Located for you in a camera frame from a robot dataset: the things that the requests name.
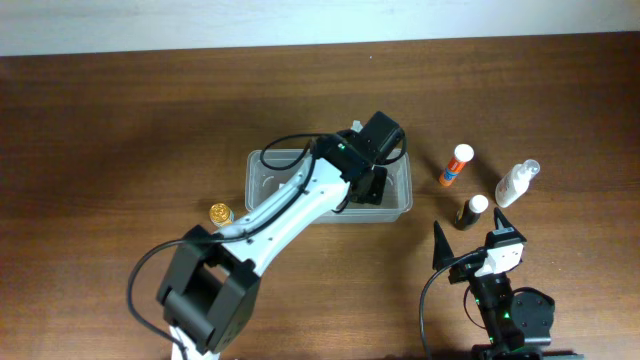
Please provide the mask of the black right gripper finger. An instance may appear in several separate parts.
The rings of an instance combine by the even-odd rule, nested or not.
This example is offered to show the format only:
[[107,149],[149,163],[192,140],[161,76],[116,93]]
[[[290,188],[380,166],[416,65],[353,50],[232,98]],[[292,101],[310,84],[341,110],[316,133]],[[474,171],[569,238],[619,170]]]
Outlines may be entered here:
[[454,261],[454,254],[438,221],[434,222],[434,251],[432,268],[440,271],[450,266]]
[[526,238],[515,228],[514,225],[506,218],[502,211],[496,207],[494,209],[494,223],[496,229],[492,232],[496,242],[504,243],[522,243],[526,242]]

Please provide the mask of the white spray bottle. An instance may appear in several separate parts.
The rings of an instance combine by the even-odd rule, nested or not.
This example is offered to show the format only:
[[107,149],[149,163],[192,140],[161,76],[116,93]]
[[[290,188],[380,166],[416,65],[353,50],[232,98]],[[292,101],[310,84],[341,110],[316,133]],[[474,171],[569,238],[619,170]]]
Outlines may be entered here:
[[509,207],[529,188],[531,180],[540,172],[540,164],[528,159],[516,164],[497,184],[495,200],[502,208]]

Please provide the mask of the small gold-lidded jar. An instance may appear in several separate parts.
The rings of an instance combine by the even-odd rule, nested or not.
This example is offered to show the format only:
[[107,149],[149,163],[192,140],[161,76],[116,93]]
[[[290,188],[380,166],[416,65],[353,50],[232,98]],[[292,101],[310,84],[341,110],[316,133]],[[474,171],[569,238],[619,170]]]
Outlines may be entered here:
[[231,225],[234,222],[234,213],[224,203],[216,203],[209,209],[209,219],[217,227]]

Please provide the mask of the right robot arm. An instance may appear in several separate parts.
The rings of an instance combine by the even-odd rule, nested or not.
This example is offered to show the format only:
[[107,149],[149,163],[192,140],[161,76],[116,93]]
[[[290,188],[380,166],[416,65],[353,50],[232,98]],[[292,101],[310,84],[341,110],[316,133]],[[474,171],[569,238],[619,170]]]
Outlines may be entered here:
[[473,359],[541,359],[551,343],[555,301],[531,287],[511,287],[507,273],[521,264],[527,240],[498,208],[494,224],[482,247],[456,257],[435,223],[432,268],[437,276],[447,271],[451,284],[466,283],[474,297],[489,343],[473,346]]

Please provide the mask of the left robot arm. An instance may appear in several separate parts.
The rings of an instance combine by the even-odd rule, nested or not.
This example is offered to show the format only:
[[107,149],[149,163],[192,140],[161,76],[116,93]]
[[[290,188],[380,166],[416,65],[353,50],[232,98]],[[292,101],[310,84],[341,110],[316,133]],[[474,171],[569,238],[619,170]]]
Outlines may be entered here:
[[218,355],[252,316],[261,278],[306,227],[349,202],[378,205],[386,165],[406,148],[398,123],[375,113],[359,130],[319,136],[300,168],[249,214],[214,233],[194,227],[181,240],[157,300],[185,359]]

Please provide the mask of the clear plastic container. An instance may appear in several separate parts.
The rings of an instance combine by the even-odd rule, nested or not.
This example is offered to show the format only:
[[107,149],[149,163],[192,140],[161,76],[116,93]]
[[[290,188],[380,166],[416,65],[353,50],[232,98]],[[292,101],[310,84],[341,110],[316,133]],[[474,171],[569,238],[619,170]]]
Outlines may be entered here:
[[[249,212],[275,193],[301,167],[301,164],[297,164],[289,170],[268,169],[260,161],[260,153],[260,150],[255,150],[247,159],[245,207]],[[317,218],[314,224],[395,222],[413,205],[409,154],[387,165],[386,169],[386,184],[380,205],[350,202],[340,214],[328,211]]]

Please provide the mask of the dark bottle white cap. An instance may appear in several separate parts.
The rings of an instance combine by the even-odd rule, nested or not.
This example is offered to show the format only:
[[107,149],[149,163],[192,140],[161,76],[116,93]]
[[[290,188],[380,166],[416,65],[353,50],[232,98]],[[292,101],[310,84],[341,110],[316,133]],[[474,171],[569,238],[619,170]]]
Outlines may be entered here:
[[484,195],[474,195],[464,203],[464,206],[457,212],[454,226],[456,229],[464,231],[472,227],[488,208],[489,201]]

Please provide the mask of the orange tube white cap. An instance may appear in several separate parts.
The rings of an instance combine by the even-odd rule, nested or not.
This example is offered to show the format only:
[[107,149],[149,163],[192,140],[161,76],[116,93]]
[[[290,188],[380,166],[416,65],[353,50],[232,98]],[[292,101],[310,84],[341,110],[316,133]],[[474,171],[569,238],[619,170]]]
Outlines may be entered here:
[[468,144],[459,144],[454,149],[454,154],[447,167],[439,177],[439,183],[445,187],[450,186],[465,165],[474,157],[474,149]]

